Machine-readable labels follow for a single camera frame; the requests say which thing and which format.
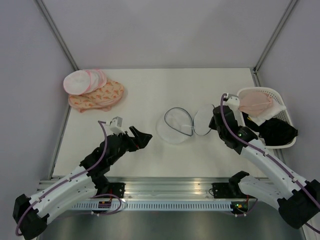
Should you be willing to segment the white mesh laundry bag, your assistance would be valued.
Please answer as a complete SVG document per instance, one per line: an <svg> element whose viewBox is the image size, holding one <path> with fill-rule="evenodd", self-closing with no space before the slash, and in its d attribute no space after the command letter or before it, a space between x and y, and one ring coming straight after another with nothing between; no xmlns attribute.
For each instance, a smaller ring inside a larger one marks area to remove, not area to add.
<svg viewBox="0 0 320 240"><path fill-rule="evenodd" d="M182 107L172 107L167 110L156 123L158 136L171 145L181 144L194 135L206 136L211 128L213 104L205 104L191 115Z"/></svg>

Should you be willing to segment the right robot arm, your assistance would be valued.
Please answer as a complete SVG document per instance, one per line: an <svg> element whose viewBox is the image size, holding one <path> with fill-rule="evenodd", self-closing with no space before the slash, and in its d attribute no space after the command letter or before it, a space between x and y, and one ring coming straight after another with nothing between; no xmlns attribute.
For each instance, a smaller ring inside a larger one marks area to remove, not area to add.
<svg viewBox="0 0 320 240"><path fill-rule="evenodd" d="M235 198L249 195L268 204L294 229L307 225L320 212L319 181L306 180L275 157L253 131L238 125L228 106L217 106L212 113L209 127L217 131L228 148L253 163L273 184L260 183L240 171L230 178L229 194Z"/></svg>

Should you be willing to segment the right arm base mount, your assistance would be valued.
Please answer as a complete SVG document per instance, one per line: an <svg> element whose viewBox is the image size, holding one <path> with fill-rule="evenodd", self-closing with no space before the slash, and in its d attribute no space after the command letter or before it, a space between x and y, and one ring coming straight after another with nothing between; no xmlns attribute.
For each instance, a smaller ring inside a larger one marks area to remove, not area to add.
<svg viewBox="0 0 320 240"><path fill-rule="evenodd" d="M212 183L211 193L215 199L236 199L237 195L232 192L226 182Z"/></svg>

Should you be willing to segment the peach pink bra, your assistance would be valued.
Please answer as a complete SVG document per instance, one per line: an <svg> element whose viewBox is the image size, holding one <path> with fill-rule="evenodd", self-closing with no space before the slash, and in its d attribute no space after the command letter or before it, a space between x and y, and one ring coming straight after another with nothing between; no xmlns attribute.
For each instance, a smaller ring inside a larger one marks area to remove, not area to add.
<svg viewBox="0 0 320 240"><path fill-rule="evenodd" d="M273 105L273 98L267 93L253 91L240 98L241 112L258 115Z"/></svg>

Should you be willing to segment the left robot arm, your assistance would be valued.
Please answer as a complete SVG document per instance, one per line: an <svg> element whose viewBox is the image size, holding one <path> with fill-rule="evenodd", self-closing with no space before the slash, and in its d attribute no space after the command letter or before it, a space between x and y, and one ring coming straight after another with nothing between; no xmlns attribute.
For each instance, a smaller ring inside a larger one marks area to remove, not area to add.
<svg viewBox="0 0 320 240"><path fill-rule="evenodd" d="M126 131L108 135L103 130L104 140L68 175L32 196L18 196L12 213L16 222L15 234L32 240L73 205L89 198L120 200L109 192L110 183L105 174L125 153L144 149L153 137L134 126L129 130L132 136Z"/></svg>

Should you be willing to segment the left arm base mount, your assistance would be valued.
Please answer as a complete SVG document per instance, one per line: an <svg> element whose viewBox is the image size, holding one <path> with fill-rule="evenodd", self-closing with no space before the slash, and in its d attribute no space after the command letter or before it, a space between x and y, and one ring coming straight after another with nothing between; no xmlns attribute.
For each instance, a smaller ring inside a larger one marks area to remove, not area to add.
<svg viewBox="0 0 320 240"><path fill-rule="evenodd" d="M122 199L125 194L125 186L124 182L110 182L106 189L102 190L101 194L113 194Z"/></svg>

